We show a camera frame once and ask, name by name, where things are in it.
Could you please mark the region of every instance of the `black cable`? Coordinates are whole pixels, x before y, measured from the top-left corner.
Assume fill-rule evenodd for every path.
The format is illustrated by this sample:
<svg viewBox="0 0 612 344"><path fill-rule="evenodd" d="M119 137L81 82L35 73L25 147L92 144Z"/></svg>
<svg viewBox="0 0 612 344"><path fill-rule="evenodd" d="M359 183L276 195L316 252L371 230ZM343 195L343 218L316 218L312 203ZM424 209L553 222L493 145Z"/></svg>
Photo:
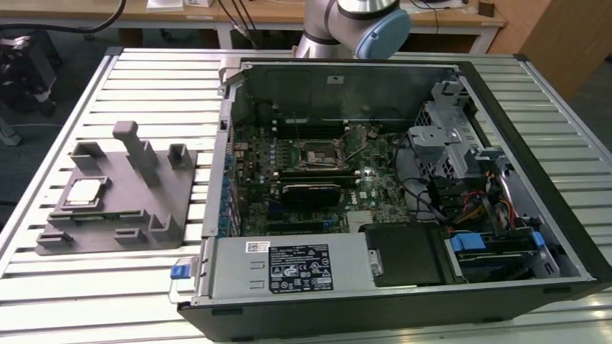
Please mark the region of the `black cable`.
<svg viewBox="0 0 612 344"><path fill-rule="evenodd" d="M97 25L96 27L61 27L57 25L48 25L48 24L27 24L27 23L8 23L0 24L0 30L9 30L9 29L35 29L35 30L49 30L49 31L59 31L59 32L69 32L73 34L95 34L96 32L103 31L107 27L109 27L113 22L119 19L121 14L124 13L127 0L120 0L119 5L116 7L116 11L113 15L105 20L104 23Z"/></svg>
<svg viewBox="0 0 612 344"><path fill-rule="evenodd" d="M221 5L223 12L224 12L225 15L228 16L229 22L232 23L233 27L236 28L236 30L239 30L240 34L248 39L248 41L251 42L251 45L252 45L253 49L259 49L259 45L257 45L257 44L255 43L255 41L252 40L251 30L248 29L248 27L245 27L244 29L241 29L240 24L239 24L237 21L233 19L232 15L229 14L228 9L225 8L225 4L223 4L223 0L219 0L219 4Z"/></svg>
<svg viewBox="0 0 612 344"><path fill-rule="evenodd" d="M252 17L251 17L251 14L248 12L248 9L247 9L247 6L245 6L245 3L243 0L239 0L240 1L240 6L241 8L245 10L245 13L247 13L247 17L248 17L248 21L251 22L251 25L252 25L252 29L253 31L257 30L257 28L255 27L255 22L252 21Z"/></svg>
<svg viewBox="0 0 612 344"><path fill-rule="evenodd" d="M236 13L239 14L241 25L245 27L248 34L251 34L251 29L248 28L245 18L241 16L241 12L240 12L239 5L236 4L236 0L232 0L232 4L233 4L233 8L236 9Z"/></svg>
<svg viewBox="0 0 612 344"><path fill-rule="evenodd" d="M404 139L408 137L408 131L403 134L401 138L400 138L400 141L397 142L397 149L395 150L395 156L393 156L393 174L395 174L395 178L397 179L397 182L400 183L400 186L404 187L404 184L401 183L401 180L400 180L400 176L397 175L397 152L401 148L401 141L404 141ZM424 206L428 207L431 213L433 214L433 216L437 218L437 220L440 220L444 224L449 224L451 223L451 220L448 219L447 216L444 216L440 211L437 211L437 209L431 205L429 202L427 202L423 197L420 197L411 189L408 188L404 188L405 192L416 198L417 202L421 202L424 204Z"/></svg>
<svg viewBox="0 0 612 344"><path fill-rule="evenodd" d="M13 201L0 201L0 206L17 206L17 202L13 202Z"/></svg>
<svg viewBox="0 0 612 344"><path fill-rule="evenodd" d="M427 2L424 2L424 5L427 7L420 7L417 5L417 3L415 2L415 0L411 0L411 3L415 5L415 7L417 9L431 9L433 11L433 15L435 15L435 18L436 18L436 34L437 34L440 32L440 21L437 20L437 10L439 9L451 9L451 7L449 6L447 6L447 7L431 7L431 5Z"/></svg>

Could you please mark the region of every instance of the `power supply label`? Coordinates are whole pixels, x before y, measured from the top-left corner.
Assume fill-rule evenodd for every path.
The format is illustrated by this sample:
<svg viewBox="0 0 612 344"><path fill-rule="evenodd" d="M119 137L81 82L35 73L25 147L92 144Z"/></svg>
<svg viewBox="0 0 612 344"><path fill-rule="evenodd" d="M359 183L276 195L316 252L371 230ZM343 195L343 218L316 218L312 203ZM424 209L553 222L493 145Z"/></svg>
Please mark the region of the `power supply label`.
<svg viewBox="0 0 612 344"><path fill-rule="evenodd" d="M332 262L325 244L269 247L269 291L333 290Z"/></svg>

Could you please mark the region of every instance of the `aluminum slotted table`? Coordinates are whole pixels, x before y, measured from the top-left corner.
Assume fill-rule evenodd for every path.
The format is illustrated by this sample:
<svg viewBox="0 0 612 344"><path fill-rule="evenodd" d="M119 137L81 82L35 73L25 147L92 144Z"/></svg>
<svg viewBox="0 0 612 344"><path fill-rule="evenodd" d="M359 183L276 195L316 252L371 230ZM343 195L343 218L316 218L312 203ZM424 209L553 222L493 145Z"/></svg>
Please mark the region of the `aluminum slotted table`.
<svg viewBox="0 0 612 344"><path fill-rule="evenodd" d="M176 312L189 280L171 289L169 268L199 253L201 219L227 57L289 57L285 51L111 49L51 147L0 236L1 343L209 343ZM612 261L612 155L529 62L511 55L399 54L396 59L472 61L572 206ZM41 257L36 237L59 200L76 142L112 139L117 120L135 120L153 149L185 143L197 150L184 246L140 252ZM483 128L493 143L491 128ZM601 292L548 305L509 322L453 325L281 340L284 343L609 343L612 297Z"/></svg>

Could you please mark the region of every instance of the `cpu socket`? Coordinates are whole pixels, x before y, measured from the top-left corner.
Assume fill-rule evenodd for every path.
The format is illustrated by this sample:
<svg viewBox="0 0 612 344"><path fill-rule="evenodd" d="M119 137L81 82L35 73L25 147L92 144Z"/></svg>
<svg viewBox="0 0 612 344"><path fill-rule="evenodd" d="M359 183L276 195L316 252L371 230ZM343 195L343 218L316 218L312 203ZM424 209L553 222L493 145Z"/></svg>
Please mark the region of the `cpu socket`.
<svg viewBox="0 0 612 344"><path fill-rule="evenodd" d="M303 171L328 171L344 168L344 146L341 140L309 140L300 142L297 148L297 169Z"/></svg>

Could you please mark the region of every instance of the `motherboard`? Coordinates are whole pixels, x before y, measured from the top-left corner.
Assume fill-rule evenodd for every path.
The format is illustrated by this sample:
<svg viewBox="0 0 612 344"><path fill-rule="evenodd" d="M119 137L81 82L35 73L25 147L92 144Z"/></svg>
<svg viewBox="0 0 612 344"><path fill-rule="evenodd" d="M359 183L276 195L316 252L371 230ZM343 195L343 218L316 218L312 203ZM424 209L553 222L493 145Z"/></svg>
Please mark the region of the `motherboard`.
<svg viewBox="0 0 612 344"><path fill-rule="evenodd" d="M235 128L241 236L356 232L408 221L393 174L400 134L376 123Z"/></svg>

